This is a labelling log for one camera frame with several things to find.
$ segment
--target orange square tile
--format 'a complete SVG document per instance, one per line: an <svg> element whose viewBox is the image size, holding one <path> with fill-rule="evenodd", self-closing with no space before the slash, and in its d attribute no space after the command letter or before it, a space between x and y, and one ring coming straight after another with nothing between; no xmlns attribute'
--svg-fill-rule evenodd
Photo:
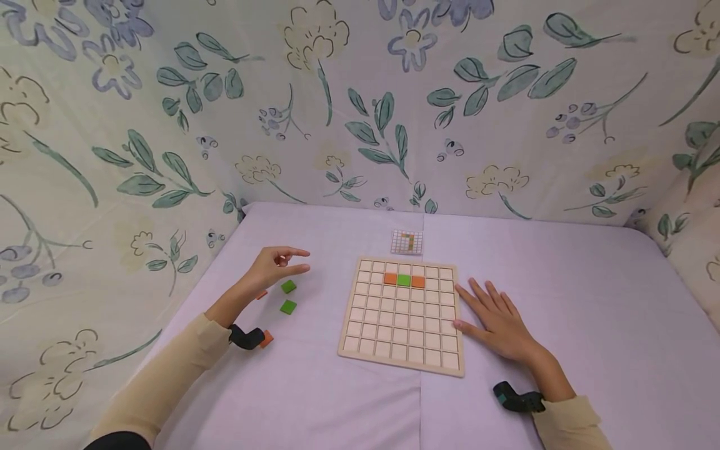
<svg viewBox="0 0 720 450"><path fill-rule="evenodd" d="M385 274L385 284L397 284L397 274Z"/></svg>
<svg viewBox="0 0 720 450"><path fill-rule="evenodd" d="M260 342L260 348L265 348L268 346L269 343L271 343L275 338L272 337L272 334L270 334L269 331L265 330L265 341Z"/></svg>
<svg viewBox="0 0 720 450"><path fill-rule="evenodd" d="M414 276L412 285L413 285L413 287L424 288L425 287L425 277L424 276Z"/></svg>

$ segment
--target green square tile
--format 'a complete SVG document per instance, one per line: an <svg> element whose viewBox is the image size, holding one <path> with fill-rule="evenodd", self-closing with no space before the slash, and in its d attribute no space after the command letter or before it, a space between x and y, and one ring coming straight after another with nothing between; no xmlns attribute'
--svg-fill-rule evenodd
<svg viewBox="0 0 720 450"><path fill-rule="evenodd" d="M293 283L292 280L289 279L285 283L280 284L280 287L282 288L282 291L284 293L289 294L290 292L294 291L297 286L295 286L295 283Z"/></svg>
<svg viewBox="0 0 720 450"><path fill-rule="evenodd" d="M410 286L410 275L398 275L397 276L398 286Z"/></svg>
<svg viewBox="0 0 720 450"><path fill-rule="evenodd" d="M291 315L292 312L295 311L296 306L297 306L297 303L291 302L290 300L285 300L285 303L282 304L282 306L280 307L280 310L287 315Z"/></svg>

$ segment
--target wooden grid board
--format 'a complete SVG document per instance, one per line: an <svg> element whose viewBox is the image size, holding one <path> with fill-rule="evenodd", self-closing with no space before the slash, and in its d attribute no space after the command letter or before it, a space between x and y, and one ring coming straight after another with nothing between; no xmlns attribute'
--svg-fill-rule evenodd
<svg viewBox="0 0 720 450"><path fill-rule="evenodd" d="M456 283L455 266L361 257L338 355L464 377Z"/></svg>

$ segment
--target beige sleeve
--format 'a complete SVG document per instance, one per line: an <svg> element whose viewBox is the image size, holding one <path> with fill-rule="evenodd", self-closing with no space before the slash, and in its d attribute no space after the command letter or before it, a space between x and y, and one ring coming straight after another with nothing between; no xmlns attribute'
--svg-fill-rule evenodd
<svg viewBox="0 0 720 450"><path fill-rule="evenodd" d="M543 405L545 411L533 413L533 419L545 450L612 450L586 396Z"/></svg>
<svg viewBox="0 0 720 450"><path fill-rule="evenodd" d="M230 330L199 315L115 395L92 440L132 431L152 447L185 392L225 354L229 338Z"/></svg>

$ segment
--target hand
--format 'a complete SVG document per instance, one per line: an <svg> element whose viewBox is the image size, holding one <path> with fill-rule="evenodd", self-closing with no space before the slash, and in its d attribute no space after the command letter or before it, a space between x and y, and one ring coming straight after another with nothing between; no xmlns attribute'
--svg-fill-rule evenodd
<svg viewBox="0 0 720 450"><path fill-rule="evenodd" d="M470 279L470 287L476 297L459 284L455 285L460 297L475 312L485 329L462 320L453 322L455 328L482 342L500 356L525 365L529 365L537 354L545 352L544 347L535 341L525 327L520 313L506 293L498 293L491 282L485 282L485 292L474 278Z"/></svg>

